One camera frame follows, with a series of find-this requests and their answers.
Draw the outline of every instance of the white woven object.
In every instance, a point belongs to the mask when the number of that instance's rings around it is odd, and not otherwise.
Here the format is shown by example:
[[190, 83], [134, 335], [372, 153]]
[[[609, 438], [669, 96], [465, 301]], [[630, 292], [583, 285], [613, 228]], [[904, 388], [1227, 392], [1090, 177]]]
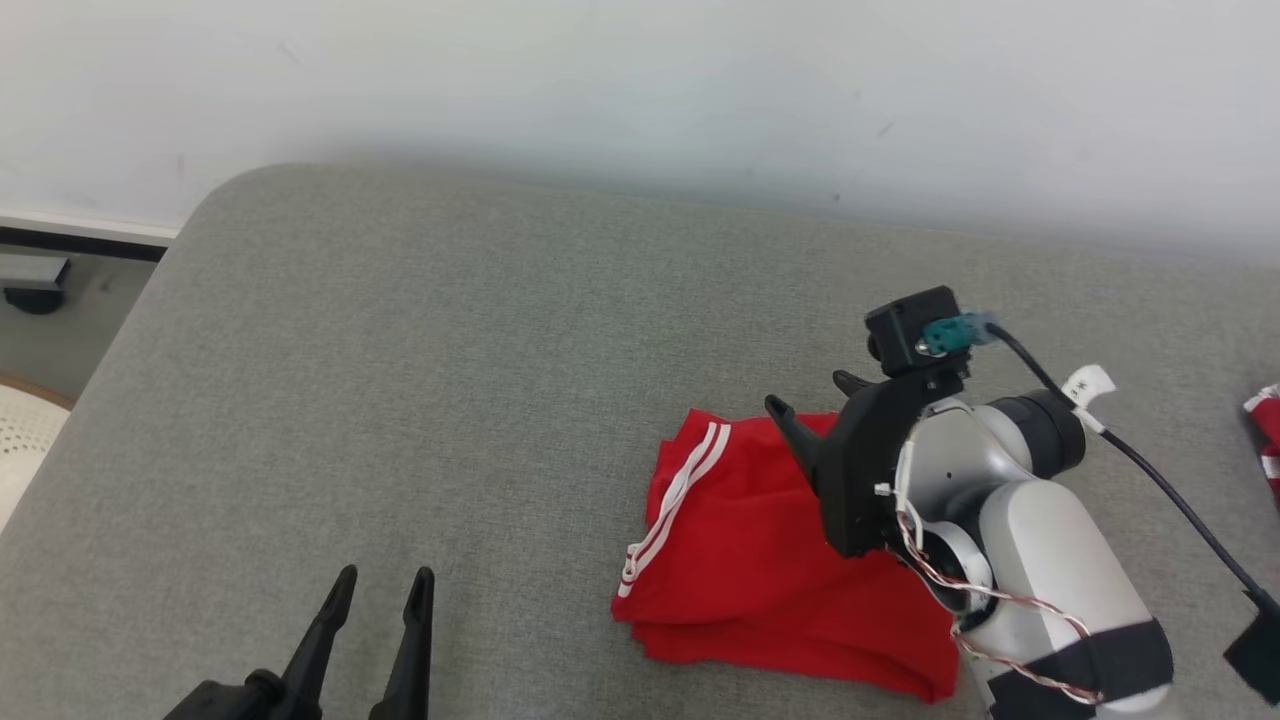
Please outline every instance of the white woven object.
[[47, 400], [0, 384], [0, 530], [68, 415]]

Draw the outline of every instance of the teal connector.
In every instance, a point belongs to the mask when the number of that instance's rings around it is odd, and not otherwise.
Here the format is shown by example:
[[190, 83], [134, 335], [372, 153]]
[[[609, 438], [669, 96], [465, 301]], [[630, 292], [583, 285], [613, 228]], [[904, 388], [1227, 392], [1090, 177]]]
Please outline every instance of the teal connector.
[[965, 313], [957, 318], [934, 320], [924, 325], [920, 348], [927, 348], [928, 355], [941, 357], [969, 350], [974, 345], [996, 342], [996, 338], [987, 332], [987, 323], [993, 322], [991, 313]]

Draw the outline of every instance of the gray cushion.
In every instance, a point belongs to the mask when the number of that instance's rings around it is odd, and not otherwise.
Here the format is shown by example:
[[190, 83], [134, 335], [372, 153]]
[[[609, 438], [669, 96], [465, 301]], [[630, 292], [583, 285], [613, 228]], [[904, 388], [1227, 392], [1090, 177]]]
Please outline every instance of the gray cushion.
[[[980, 716], [868, 685], [648, 661], [609, 598], [658, 443], [689, 407], [841, 401], [861, 316], [946, 283], [1060, 378], [1280, 588], [1240, 402], [1280, 379], [1274, 270], [553, 190], [283, 167], [196, 213], [0, 536], [5, 717], [161, 717], [283, 670], [360, 566], [324, 702], [381, 697], [421, 564], [433, 716]], [[1030, 389], [1000, 347], [969, 398]], [[1065, 477], [1169, 630], [1188, 716], [1267, 717], [1220, 659], [1252, 606], [1093, 442]]]

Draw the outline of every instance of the black cable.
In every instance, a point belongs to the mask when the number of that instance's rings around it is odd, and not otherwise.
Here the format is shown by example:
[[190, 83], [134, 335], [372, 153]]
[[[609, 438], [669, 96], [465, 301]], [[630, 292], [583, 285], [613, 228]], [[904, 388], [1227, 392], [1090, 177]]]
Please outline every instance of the black cable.
[[[1057, 387], [1057, 383], [1053, 382], [1053, 378], [1051, 378], [1048, 373], [1044, 372], [1044, 368], [1036, 361], [1036, 357], [1033, 357], [1032, 354], [1025, 347], [1023, 347], [1023, 343], [1018, 342], [1018, 338], [1009, 334], [1009, 331], [995, 323], [987, 323], [986, 329], [992, 336], [1004, 341], [1005, 345], [1007, 345], [1009, 348], [1012, 350], [1018, 355], [1018, 357], [1020, 357], [1021, 361], [1027, 364], [1027, 368], [1030, 369], [1030, 372], [1036, 375], [1036, 378], [1039, 379], [1041, 384], [1043, 384], [1053, 395], [1053, 397], [1059, 400], [1059, 402], [1066, 405], [1073, 410], [1076, 407], [1075, 401], [1068, 397], [1066, 393]], [[1162, 489], [1166, 496], [1169, 496], [1169, 500], [1174, 502], [1174, 505], [1178, 507], [1178, 510], [1181, 511], [1181, 514], [1187, 518], [1187, 520], [1192, 524], [1192, 527], [1196, 528], [1196, 532], [1199, 533], [1202, 538], [1204, 538], [1204, 542], [1208, 543], [1210, 550], [1212, 550], [1213, 553], [1217, 555], [1219, 560], [1221, 560], [1222, 564], [1226, 565], [1228, 569], [1231, 570], [1231, 573], [1234, 573], [1236, 578], [1239, 578], [1240, 583], [1243, 583], [1245, 589], [1249, 591], [1251, 596], [1253, 597], [1253, 601], [1258, 605], [1258, 607], [1266, 610], [1268, 614], [1276, 618], [1280, 618], [1280, 603], [1277, 603], [1275, 598], [1271, 597], [1271, 593], [1262, 589], [1262, 585], [1260, 585], [1258, 582], [1254, 580], [1244, 570], [1243, 566], [1240, 566], [1240, 564], [1235, 560], [1235, 557], [1233, 557], [1231, 553], [1228, 552], [1225, 547], [1222, 547], [1222, 543], [1219, 542], [1219, 539], [1208, 529], [1208, 525], [1206, 525], [1204, 521], [1201, 520], [1199, 515], [1197, 515], [1196, 511], [1192, 510], [1192, 506], [1187, 502], [1185, 498], [1183, 498], [1183, 496], [1174, 488], [1174, 486], [1170, 484], [1170, 482], [1162, 474], [1160, 474], [1160, 470], [1157, 470], [1155, 465], [1152, 465], [1146, 457], [1143, 457], [1140, 452], [1134, 450], [1125, 441], [1120, 439], [1120, 437], [1112, 433], [1111, 430], [1103, 429], [1102, 439], [1110, 442], [1116, 450], [1123, 452], [1125, 457], [1133, 460], [1135, 465], [1142, 468], [1142, 471], [1147, 473], [1147, 477], [1155, 480], [1156, 486], [1160, 489]]]

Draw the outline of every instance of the red cloth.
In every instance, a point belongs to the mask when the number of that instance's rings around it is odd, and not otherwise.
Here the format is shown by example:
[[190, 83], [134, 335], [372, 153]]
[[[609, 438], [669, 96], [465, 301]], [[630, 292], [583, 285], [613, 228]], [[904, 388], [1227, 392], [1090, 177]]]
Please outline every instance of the red cloth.
[[1244, 410], [1270, 441], [1262, 448], [1262, 473], [1280, 509], [1280, 384], [1262, 388], [1244, 404]]
[[[803, 415], [819, 434], [836, 415]], [[773, 421], [692, 410], [664, 442], [648, 537], [627, 548], [613, 619], [645, 655], [873, 683], [937, 702], [955, 691], [951, 616], [888, 553], [841, 559]]]

